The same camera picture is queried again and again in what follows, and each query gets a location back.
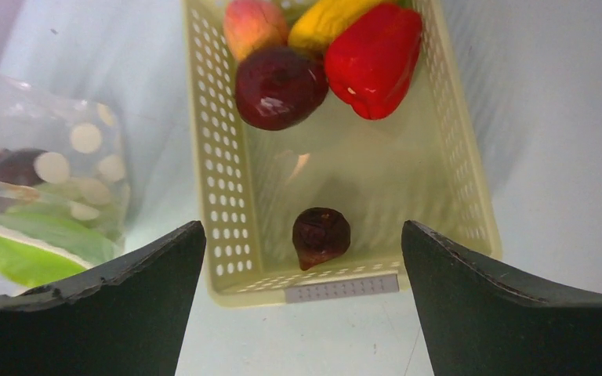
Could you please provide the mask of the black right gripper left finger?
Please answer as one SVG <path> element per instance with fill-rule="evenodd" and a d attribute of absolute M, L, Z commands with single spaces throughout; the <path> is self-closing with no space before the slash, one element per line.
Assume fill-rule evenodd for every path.
<path fill-rule="evenodd" d="M 0 375 L 173 375 L 205 256 L 189 222 L 135 251 L 0 295 Z"/>

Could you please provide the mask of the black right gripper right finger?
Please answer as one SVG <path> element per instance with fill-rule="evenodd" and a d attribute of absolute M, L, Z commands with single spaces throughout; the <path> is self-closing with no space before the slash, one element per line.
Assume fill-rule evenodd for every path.
<path fill-rule="evenodd" d="M 437 375 L 602 375 L 602 294 L 524 272 L 415 221 L 401 249 Z"/>

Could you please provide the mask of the green cabbage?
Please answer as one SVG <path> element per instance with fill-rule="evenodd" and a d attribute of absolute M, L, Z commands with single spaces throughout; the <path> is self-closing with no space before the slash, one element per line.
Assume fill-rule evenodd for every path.
<path fill-rule="evenodd" d="M 87 211 L 46 205 L 12 206 L 0 214 L 0 275 L 37 287 L 82 273 L 123 252 L 117 229 L 104 228 Z"/>

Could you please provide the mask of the clear dotted zip bag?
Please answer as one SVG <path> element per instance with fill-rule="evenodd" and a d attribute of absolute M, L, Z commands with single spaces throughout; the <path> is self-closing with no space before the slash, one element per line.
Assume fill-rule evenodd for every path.
<path fill-rule="evenodd" d="M 0 197 L 13 206 L 46 205 L 70 209 L 117 229 L 124 243 L 130 184 L 121 142 L 122 128 L 102 103 L 69 99 L 0 75 L 0 149 L 38 148 L 37 186 L 0 182 Z M 15 296 L 32 287 L 0 275 L 0 295 Z"/>

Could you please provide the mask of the dark red yellow apple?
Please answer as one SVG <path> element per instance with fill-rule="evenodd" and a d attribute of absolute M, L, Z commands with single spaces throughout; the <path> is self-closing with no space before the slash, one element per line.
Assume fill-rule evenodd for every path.
<path fill-rule="evenodd" d="M 44 153 L 45 150 L 38 148 L 0 149 L 0 182 L 21 186 L 42 184 L 43 180 L 34 169 L 34 162 Z M 17 200 L 0 197 L 0 214 L 16 203 Z"/>

